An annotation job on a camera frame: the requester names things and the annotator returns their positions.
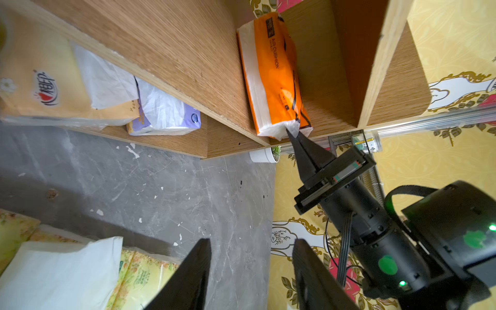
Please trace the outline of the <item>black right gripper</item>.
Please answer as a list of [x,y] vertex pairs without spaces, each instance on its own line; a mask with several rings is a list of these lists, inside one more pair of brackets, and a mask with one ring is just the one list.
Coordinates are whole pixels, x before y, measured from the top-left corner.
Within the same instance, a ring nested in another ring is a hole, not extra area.
[[319,205],[339,231],[351,215],[353,247],[371,244],[384,235],[391,226],[390,220],[358,178],[358,171],[352,171],[362,158],[360,152],[350,149],[336,157],[302,133],[293,136],[286,132],[303,182],[294,199],[298,214]]

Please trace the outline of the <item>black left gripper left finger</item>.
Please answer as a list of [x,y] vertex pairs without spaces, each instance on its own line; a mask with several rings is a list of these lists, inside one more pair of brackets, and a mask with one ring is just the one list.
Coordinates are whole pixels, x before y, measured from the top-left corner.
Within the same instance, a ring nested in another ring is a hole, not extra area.
[[202,238],[146,309],[203,309],[211,266],[211,241]]

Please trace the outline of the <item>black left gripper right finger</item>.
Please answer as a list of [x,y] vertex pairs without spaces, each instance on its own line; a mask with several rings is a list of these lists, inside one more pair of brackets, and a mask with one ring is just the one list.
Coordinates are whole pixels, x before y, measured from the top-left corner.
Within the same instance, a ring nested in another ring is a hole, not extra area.
[[294,242],[293,266],[300,309],[358,308],[304,239]]

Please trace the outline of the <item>orange white tissue box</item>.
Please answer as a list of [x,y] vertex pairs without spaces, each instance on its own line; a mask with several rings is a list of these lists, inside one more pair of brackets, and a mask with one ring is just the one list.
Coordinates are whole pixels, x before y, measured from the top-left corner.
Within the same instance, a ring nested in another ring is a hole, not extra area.
[[313,126],[302,100],[296,47],[282,17],[264,14],[236,35],[257,135],[278,141],[288,134],[310,135]]

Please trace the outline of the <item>white floral tissue pack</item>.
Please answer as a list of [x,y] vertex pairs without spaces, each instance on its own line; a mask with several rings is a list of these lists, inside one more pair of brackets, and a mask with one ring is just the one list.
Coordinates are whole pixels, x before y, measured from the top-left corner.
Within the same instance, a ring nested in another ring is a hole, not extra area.
[[88,244],[25,242],[1,275],[1,309],[105,309],[121,236]]

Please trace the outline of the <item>purple tissue pack bottom shelf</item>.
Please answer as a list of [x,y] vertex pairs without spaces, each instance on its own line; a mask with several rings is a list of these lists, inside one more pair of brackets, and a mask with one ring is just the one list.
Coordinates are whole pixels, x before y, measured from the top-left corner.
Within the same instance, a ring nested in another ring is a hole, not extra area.
[[183,136],[201,128],[201,114],[181,100],[136,78],[139,117],[127,124],[131,136]]

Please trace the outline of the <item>yellow green floral tissue pack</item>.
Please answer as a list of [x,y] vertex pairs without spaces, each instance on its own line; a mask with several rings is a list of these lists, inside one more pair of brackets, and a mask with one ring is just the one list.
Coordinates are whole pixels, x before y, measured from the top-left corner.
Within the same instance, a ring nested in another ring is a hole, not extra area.
[[22,243],[30,238],[40,223],[37,219],[1,209],[1,274],[15,257]]

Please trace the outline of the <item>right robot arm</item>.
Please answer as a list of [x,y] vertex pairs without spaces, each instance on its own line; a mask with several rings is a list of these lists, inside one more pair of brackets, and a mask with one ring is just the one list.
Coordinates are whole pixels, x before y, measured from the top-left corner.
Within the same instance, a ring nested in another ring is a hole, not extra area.
[[301,309],[355,309],[344,287],[347,258],[359,260],[369,298],[403,309],[468,309],[495,286],[495,200],[464,181],[434,189],[402,185],[378,202],[360,181],[375,166],[353,147],[335,156],[290,134],[302,187],[298,213],[320,206],[341,234],[337,276],[307,241],[293,246]]

